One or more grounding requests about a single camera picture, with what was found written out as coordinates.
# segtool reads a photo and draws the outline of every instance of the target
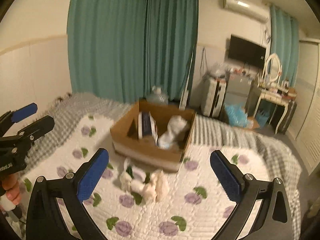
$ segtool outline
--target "black tv screen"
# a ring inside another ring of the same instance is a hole
[[[253,42],[231,35],[228,57],[251,66],[263,68],[266,48]]]

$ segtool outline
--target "finger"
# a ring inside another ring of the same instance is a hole
[[[22,199],[22,195],[19,193],[18,196],[14,200],[12,200],[12,203],[14,205],[19,205],[21,199]]]
[[[10,174],[4,179],[2,179],[2,187],[4,190],[11,189],[17,182],[17,175],[16,174]]]
[[[19,193],[19,182],[16,182],[16,184],[11,189],[7,190],[7,198],[12,201],[19,195]]]

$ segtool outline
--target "teal curtain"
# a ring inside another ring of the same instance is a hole
[[[291,17],[280,8],[270,7],[272,43],[271,53],[279,56],[282,64],[282,80],[289,80],[290,86],[294,86],[299,60],[299,25],[295,18]]]
[[[145,0],[144,94],[161,85],[170,99],[186,84],[198,33],[198,0]],[[190,82],[192,82],[193,64]]]
[[[68,55],[73,92],[134,102],[144,94],[145,0],[71,0]]]

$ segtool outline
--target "gray checkered blanket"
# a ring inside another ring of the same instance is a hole
[[[53,154],[57,147],[63,145],[84,115],[102,114],[117,120],[130,107],[129,104],[121,104],[84,93],[73,95],[49,109],[45,114],[54,118],[55,127],[35,142],[29,152],[27,168],[22,174],[37,166],[40,161]],[[240,147],[259,153],[266,163],[270,178],[279,177],[284,182],[291,208],[293,239],[299,239],[301,215],[297,184],[301,167],[285,144],[274,138],[234,129],[222,122],[199,115],[195,119],[192,143],[217,147]]]

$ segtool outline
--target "white mirror frame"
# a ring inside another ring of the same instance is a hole
[[[273,59],[273,66],[274,67],[275,65],[278,65],[278,73],[276,75],[275,78],[271,78],[270,77],[270,82],[275,82],[277,80],[277,84],[279,85],[279,78],[281,76],[281,73],[282,73],[282,65],[280,63],[280,59],[278,57],[278,55],[276,53],[273,53],[271,54],[268,59],[266,60],[265,64],[264,64],[264,67],[263,67],[263,72],[262,72],[262,77],[264,79],[264,82],[266,82],[266,77],[267,77],[267,74],[268,74],[268,65],[269,65],[269,62]]]

